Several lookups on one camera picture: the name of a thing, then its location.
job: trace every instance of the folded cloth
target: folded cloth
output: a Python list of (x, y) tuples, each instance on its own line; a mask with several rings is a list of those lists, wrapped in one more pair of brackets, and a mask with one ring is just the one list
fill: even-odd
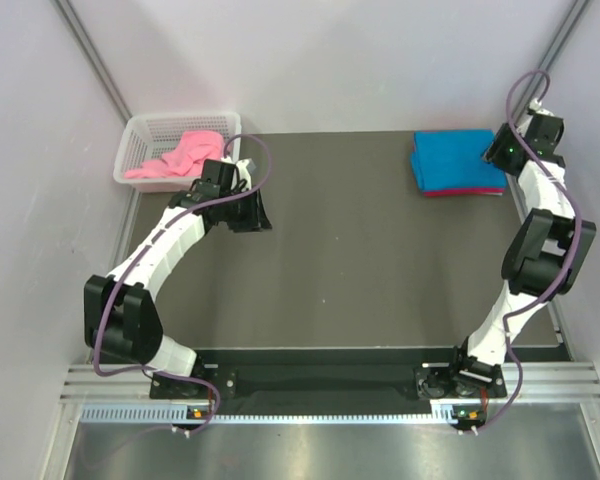
[(204, 161), (221, 159), (223, 148), (224, 139), (217, 132), (184, 132), (175, 150), (146, 160), (140, 168), (125, 172), (124, 178), (199, 177)]
[(499, 195), (504, 172), (482, 160), (493, 141), (491, 130), (416, 132), (411, 167), (425, 195)]

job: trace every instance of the folded blue towel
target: folded blue towel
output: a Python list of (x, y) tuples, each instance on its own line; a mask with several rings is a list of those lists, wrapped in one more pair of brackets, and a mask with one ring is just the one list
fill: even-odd
[(504, 189), (504, 172), (482, 160), (492, 141), (491, 130), (416, 132), (411, 166), (418, 187), (425, 193)]

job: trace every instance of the gray table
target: gray table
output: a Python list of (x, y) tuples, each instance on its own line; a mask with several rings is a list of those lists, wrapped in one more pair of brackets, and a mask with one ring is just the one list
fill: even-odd
[[(263, 135), (274, 230), (214, 229), (166, 280), (165, 333), (195, 348), (449, 346), (484, 320), (520, 221), (510, 195), (425, 198), (407, 132)], [(242, 158), (263, 165), (253, 142)], [(143, 195), (135, 247), (169, 194)], [(545, 311), (518, 345), (557, 345)]]

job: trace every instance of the wall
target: wall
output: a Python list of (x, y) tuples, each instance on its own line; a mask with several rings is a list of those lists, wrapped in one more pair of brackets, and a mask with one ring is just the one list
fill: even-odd
[(134, 113), (271, 132), (496, 127), (570, 0), (73, 0)]
[(123, 125), (51, 2), (0, 2), (0, 479), (41, 466), (82, 287), (110, 266)]
[(562, 299), (571, 347), (600, 375), (600, 0), (592, 2), (552, 72), (544, 105), (565, 119), (558, 152), (567, 186), (598, 235), (569, 295)]

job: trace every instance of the laundry basket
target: laundry basket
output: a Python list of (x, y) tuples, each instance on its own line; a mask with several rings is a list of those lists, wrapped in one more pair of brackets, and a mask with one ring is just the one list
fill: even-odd
[[(189, 188), (198, 177), (124, 178), (124, 174), (140, 168), (145, 160), (160, 158), (163, 153), (174, 150), (182, 134), (191, 130), (213, 130), (227, 140), (242, 131), (240, 115), (232, 112), (136, 115), (122, 134), (113, 178), (140, 192), (177, 192)], [(240, 158), (240, 139), (232, 143), (231, 157), (234, 162)]]

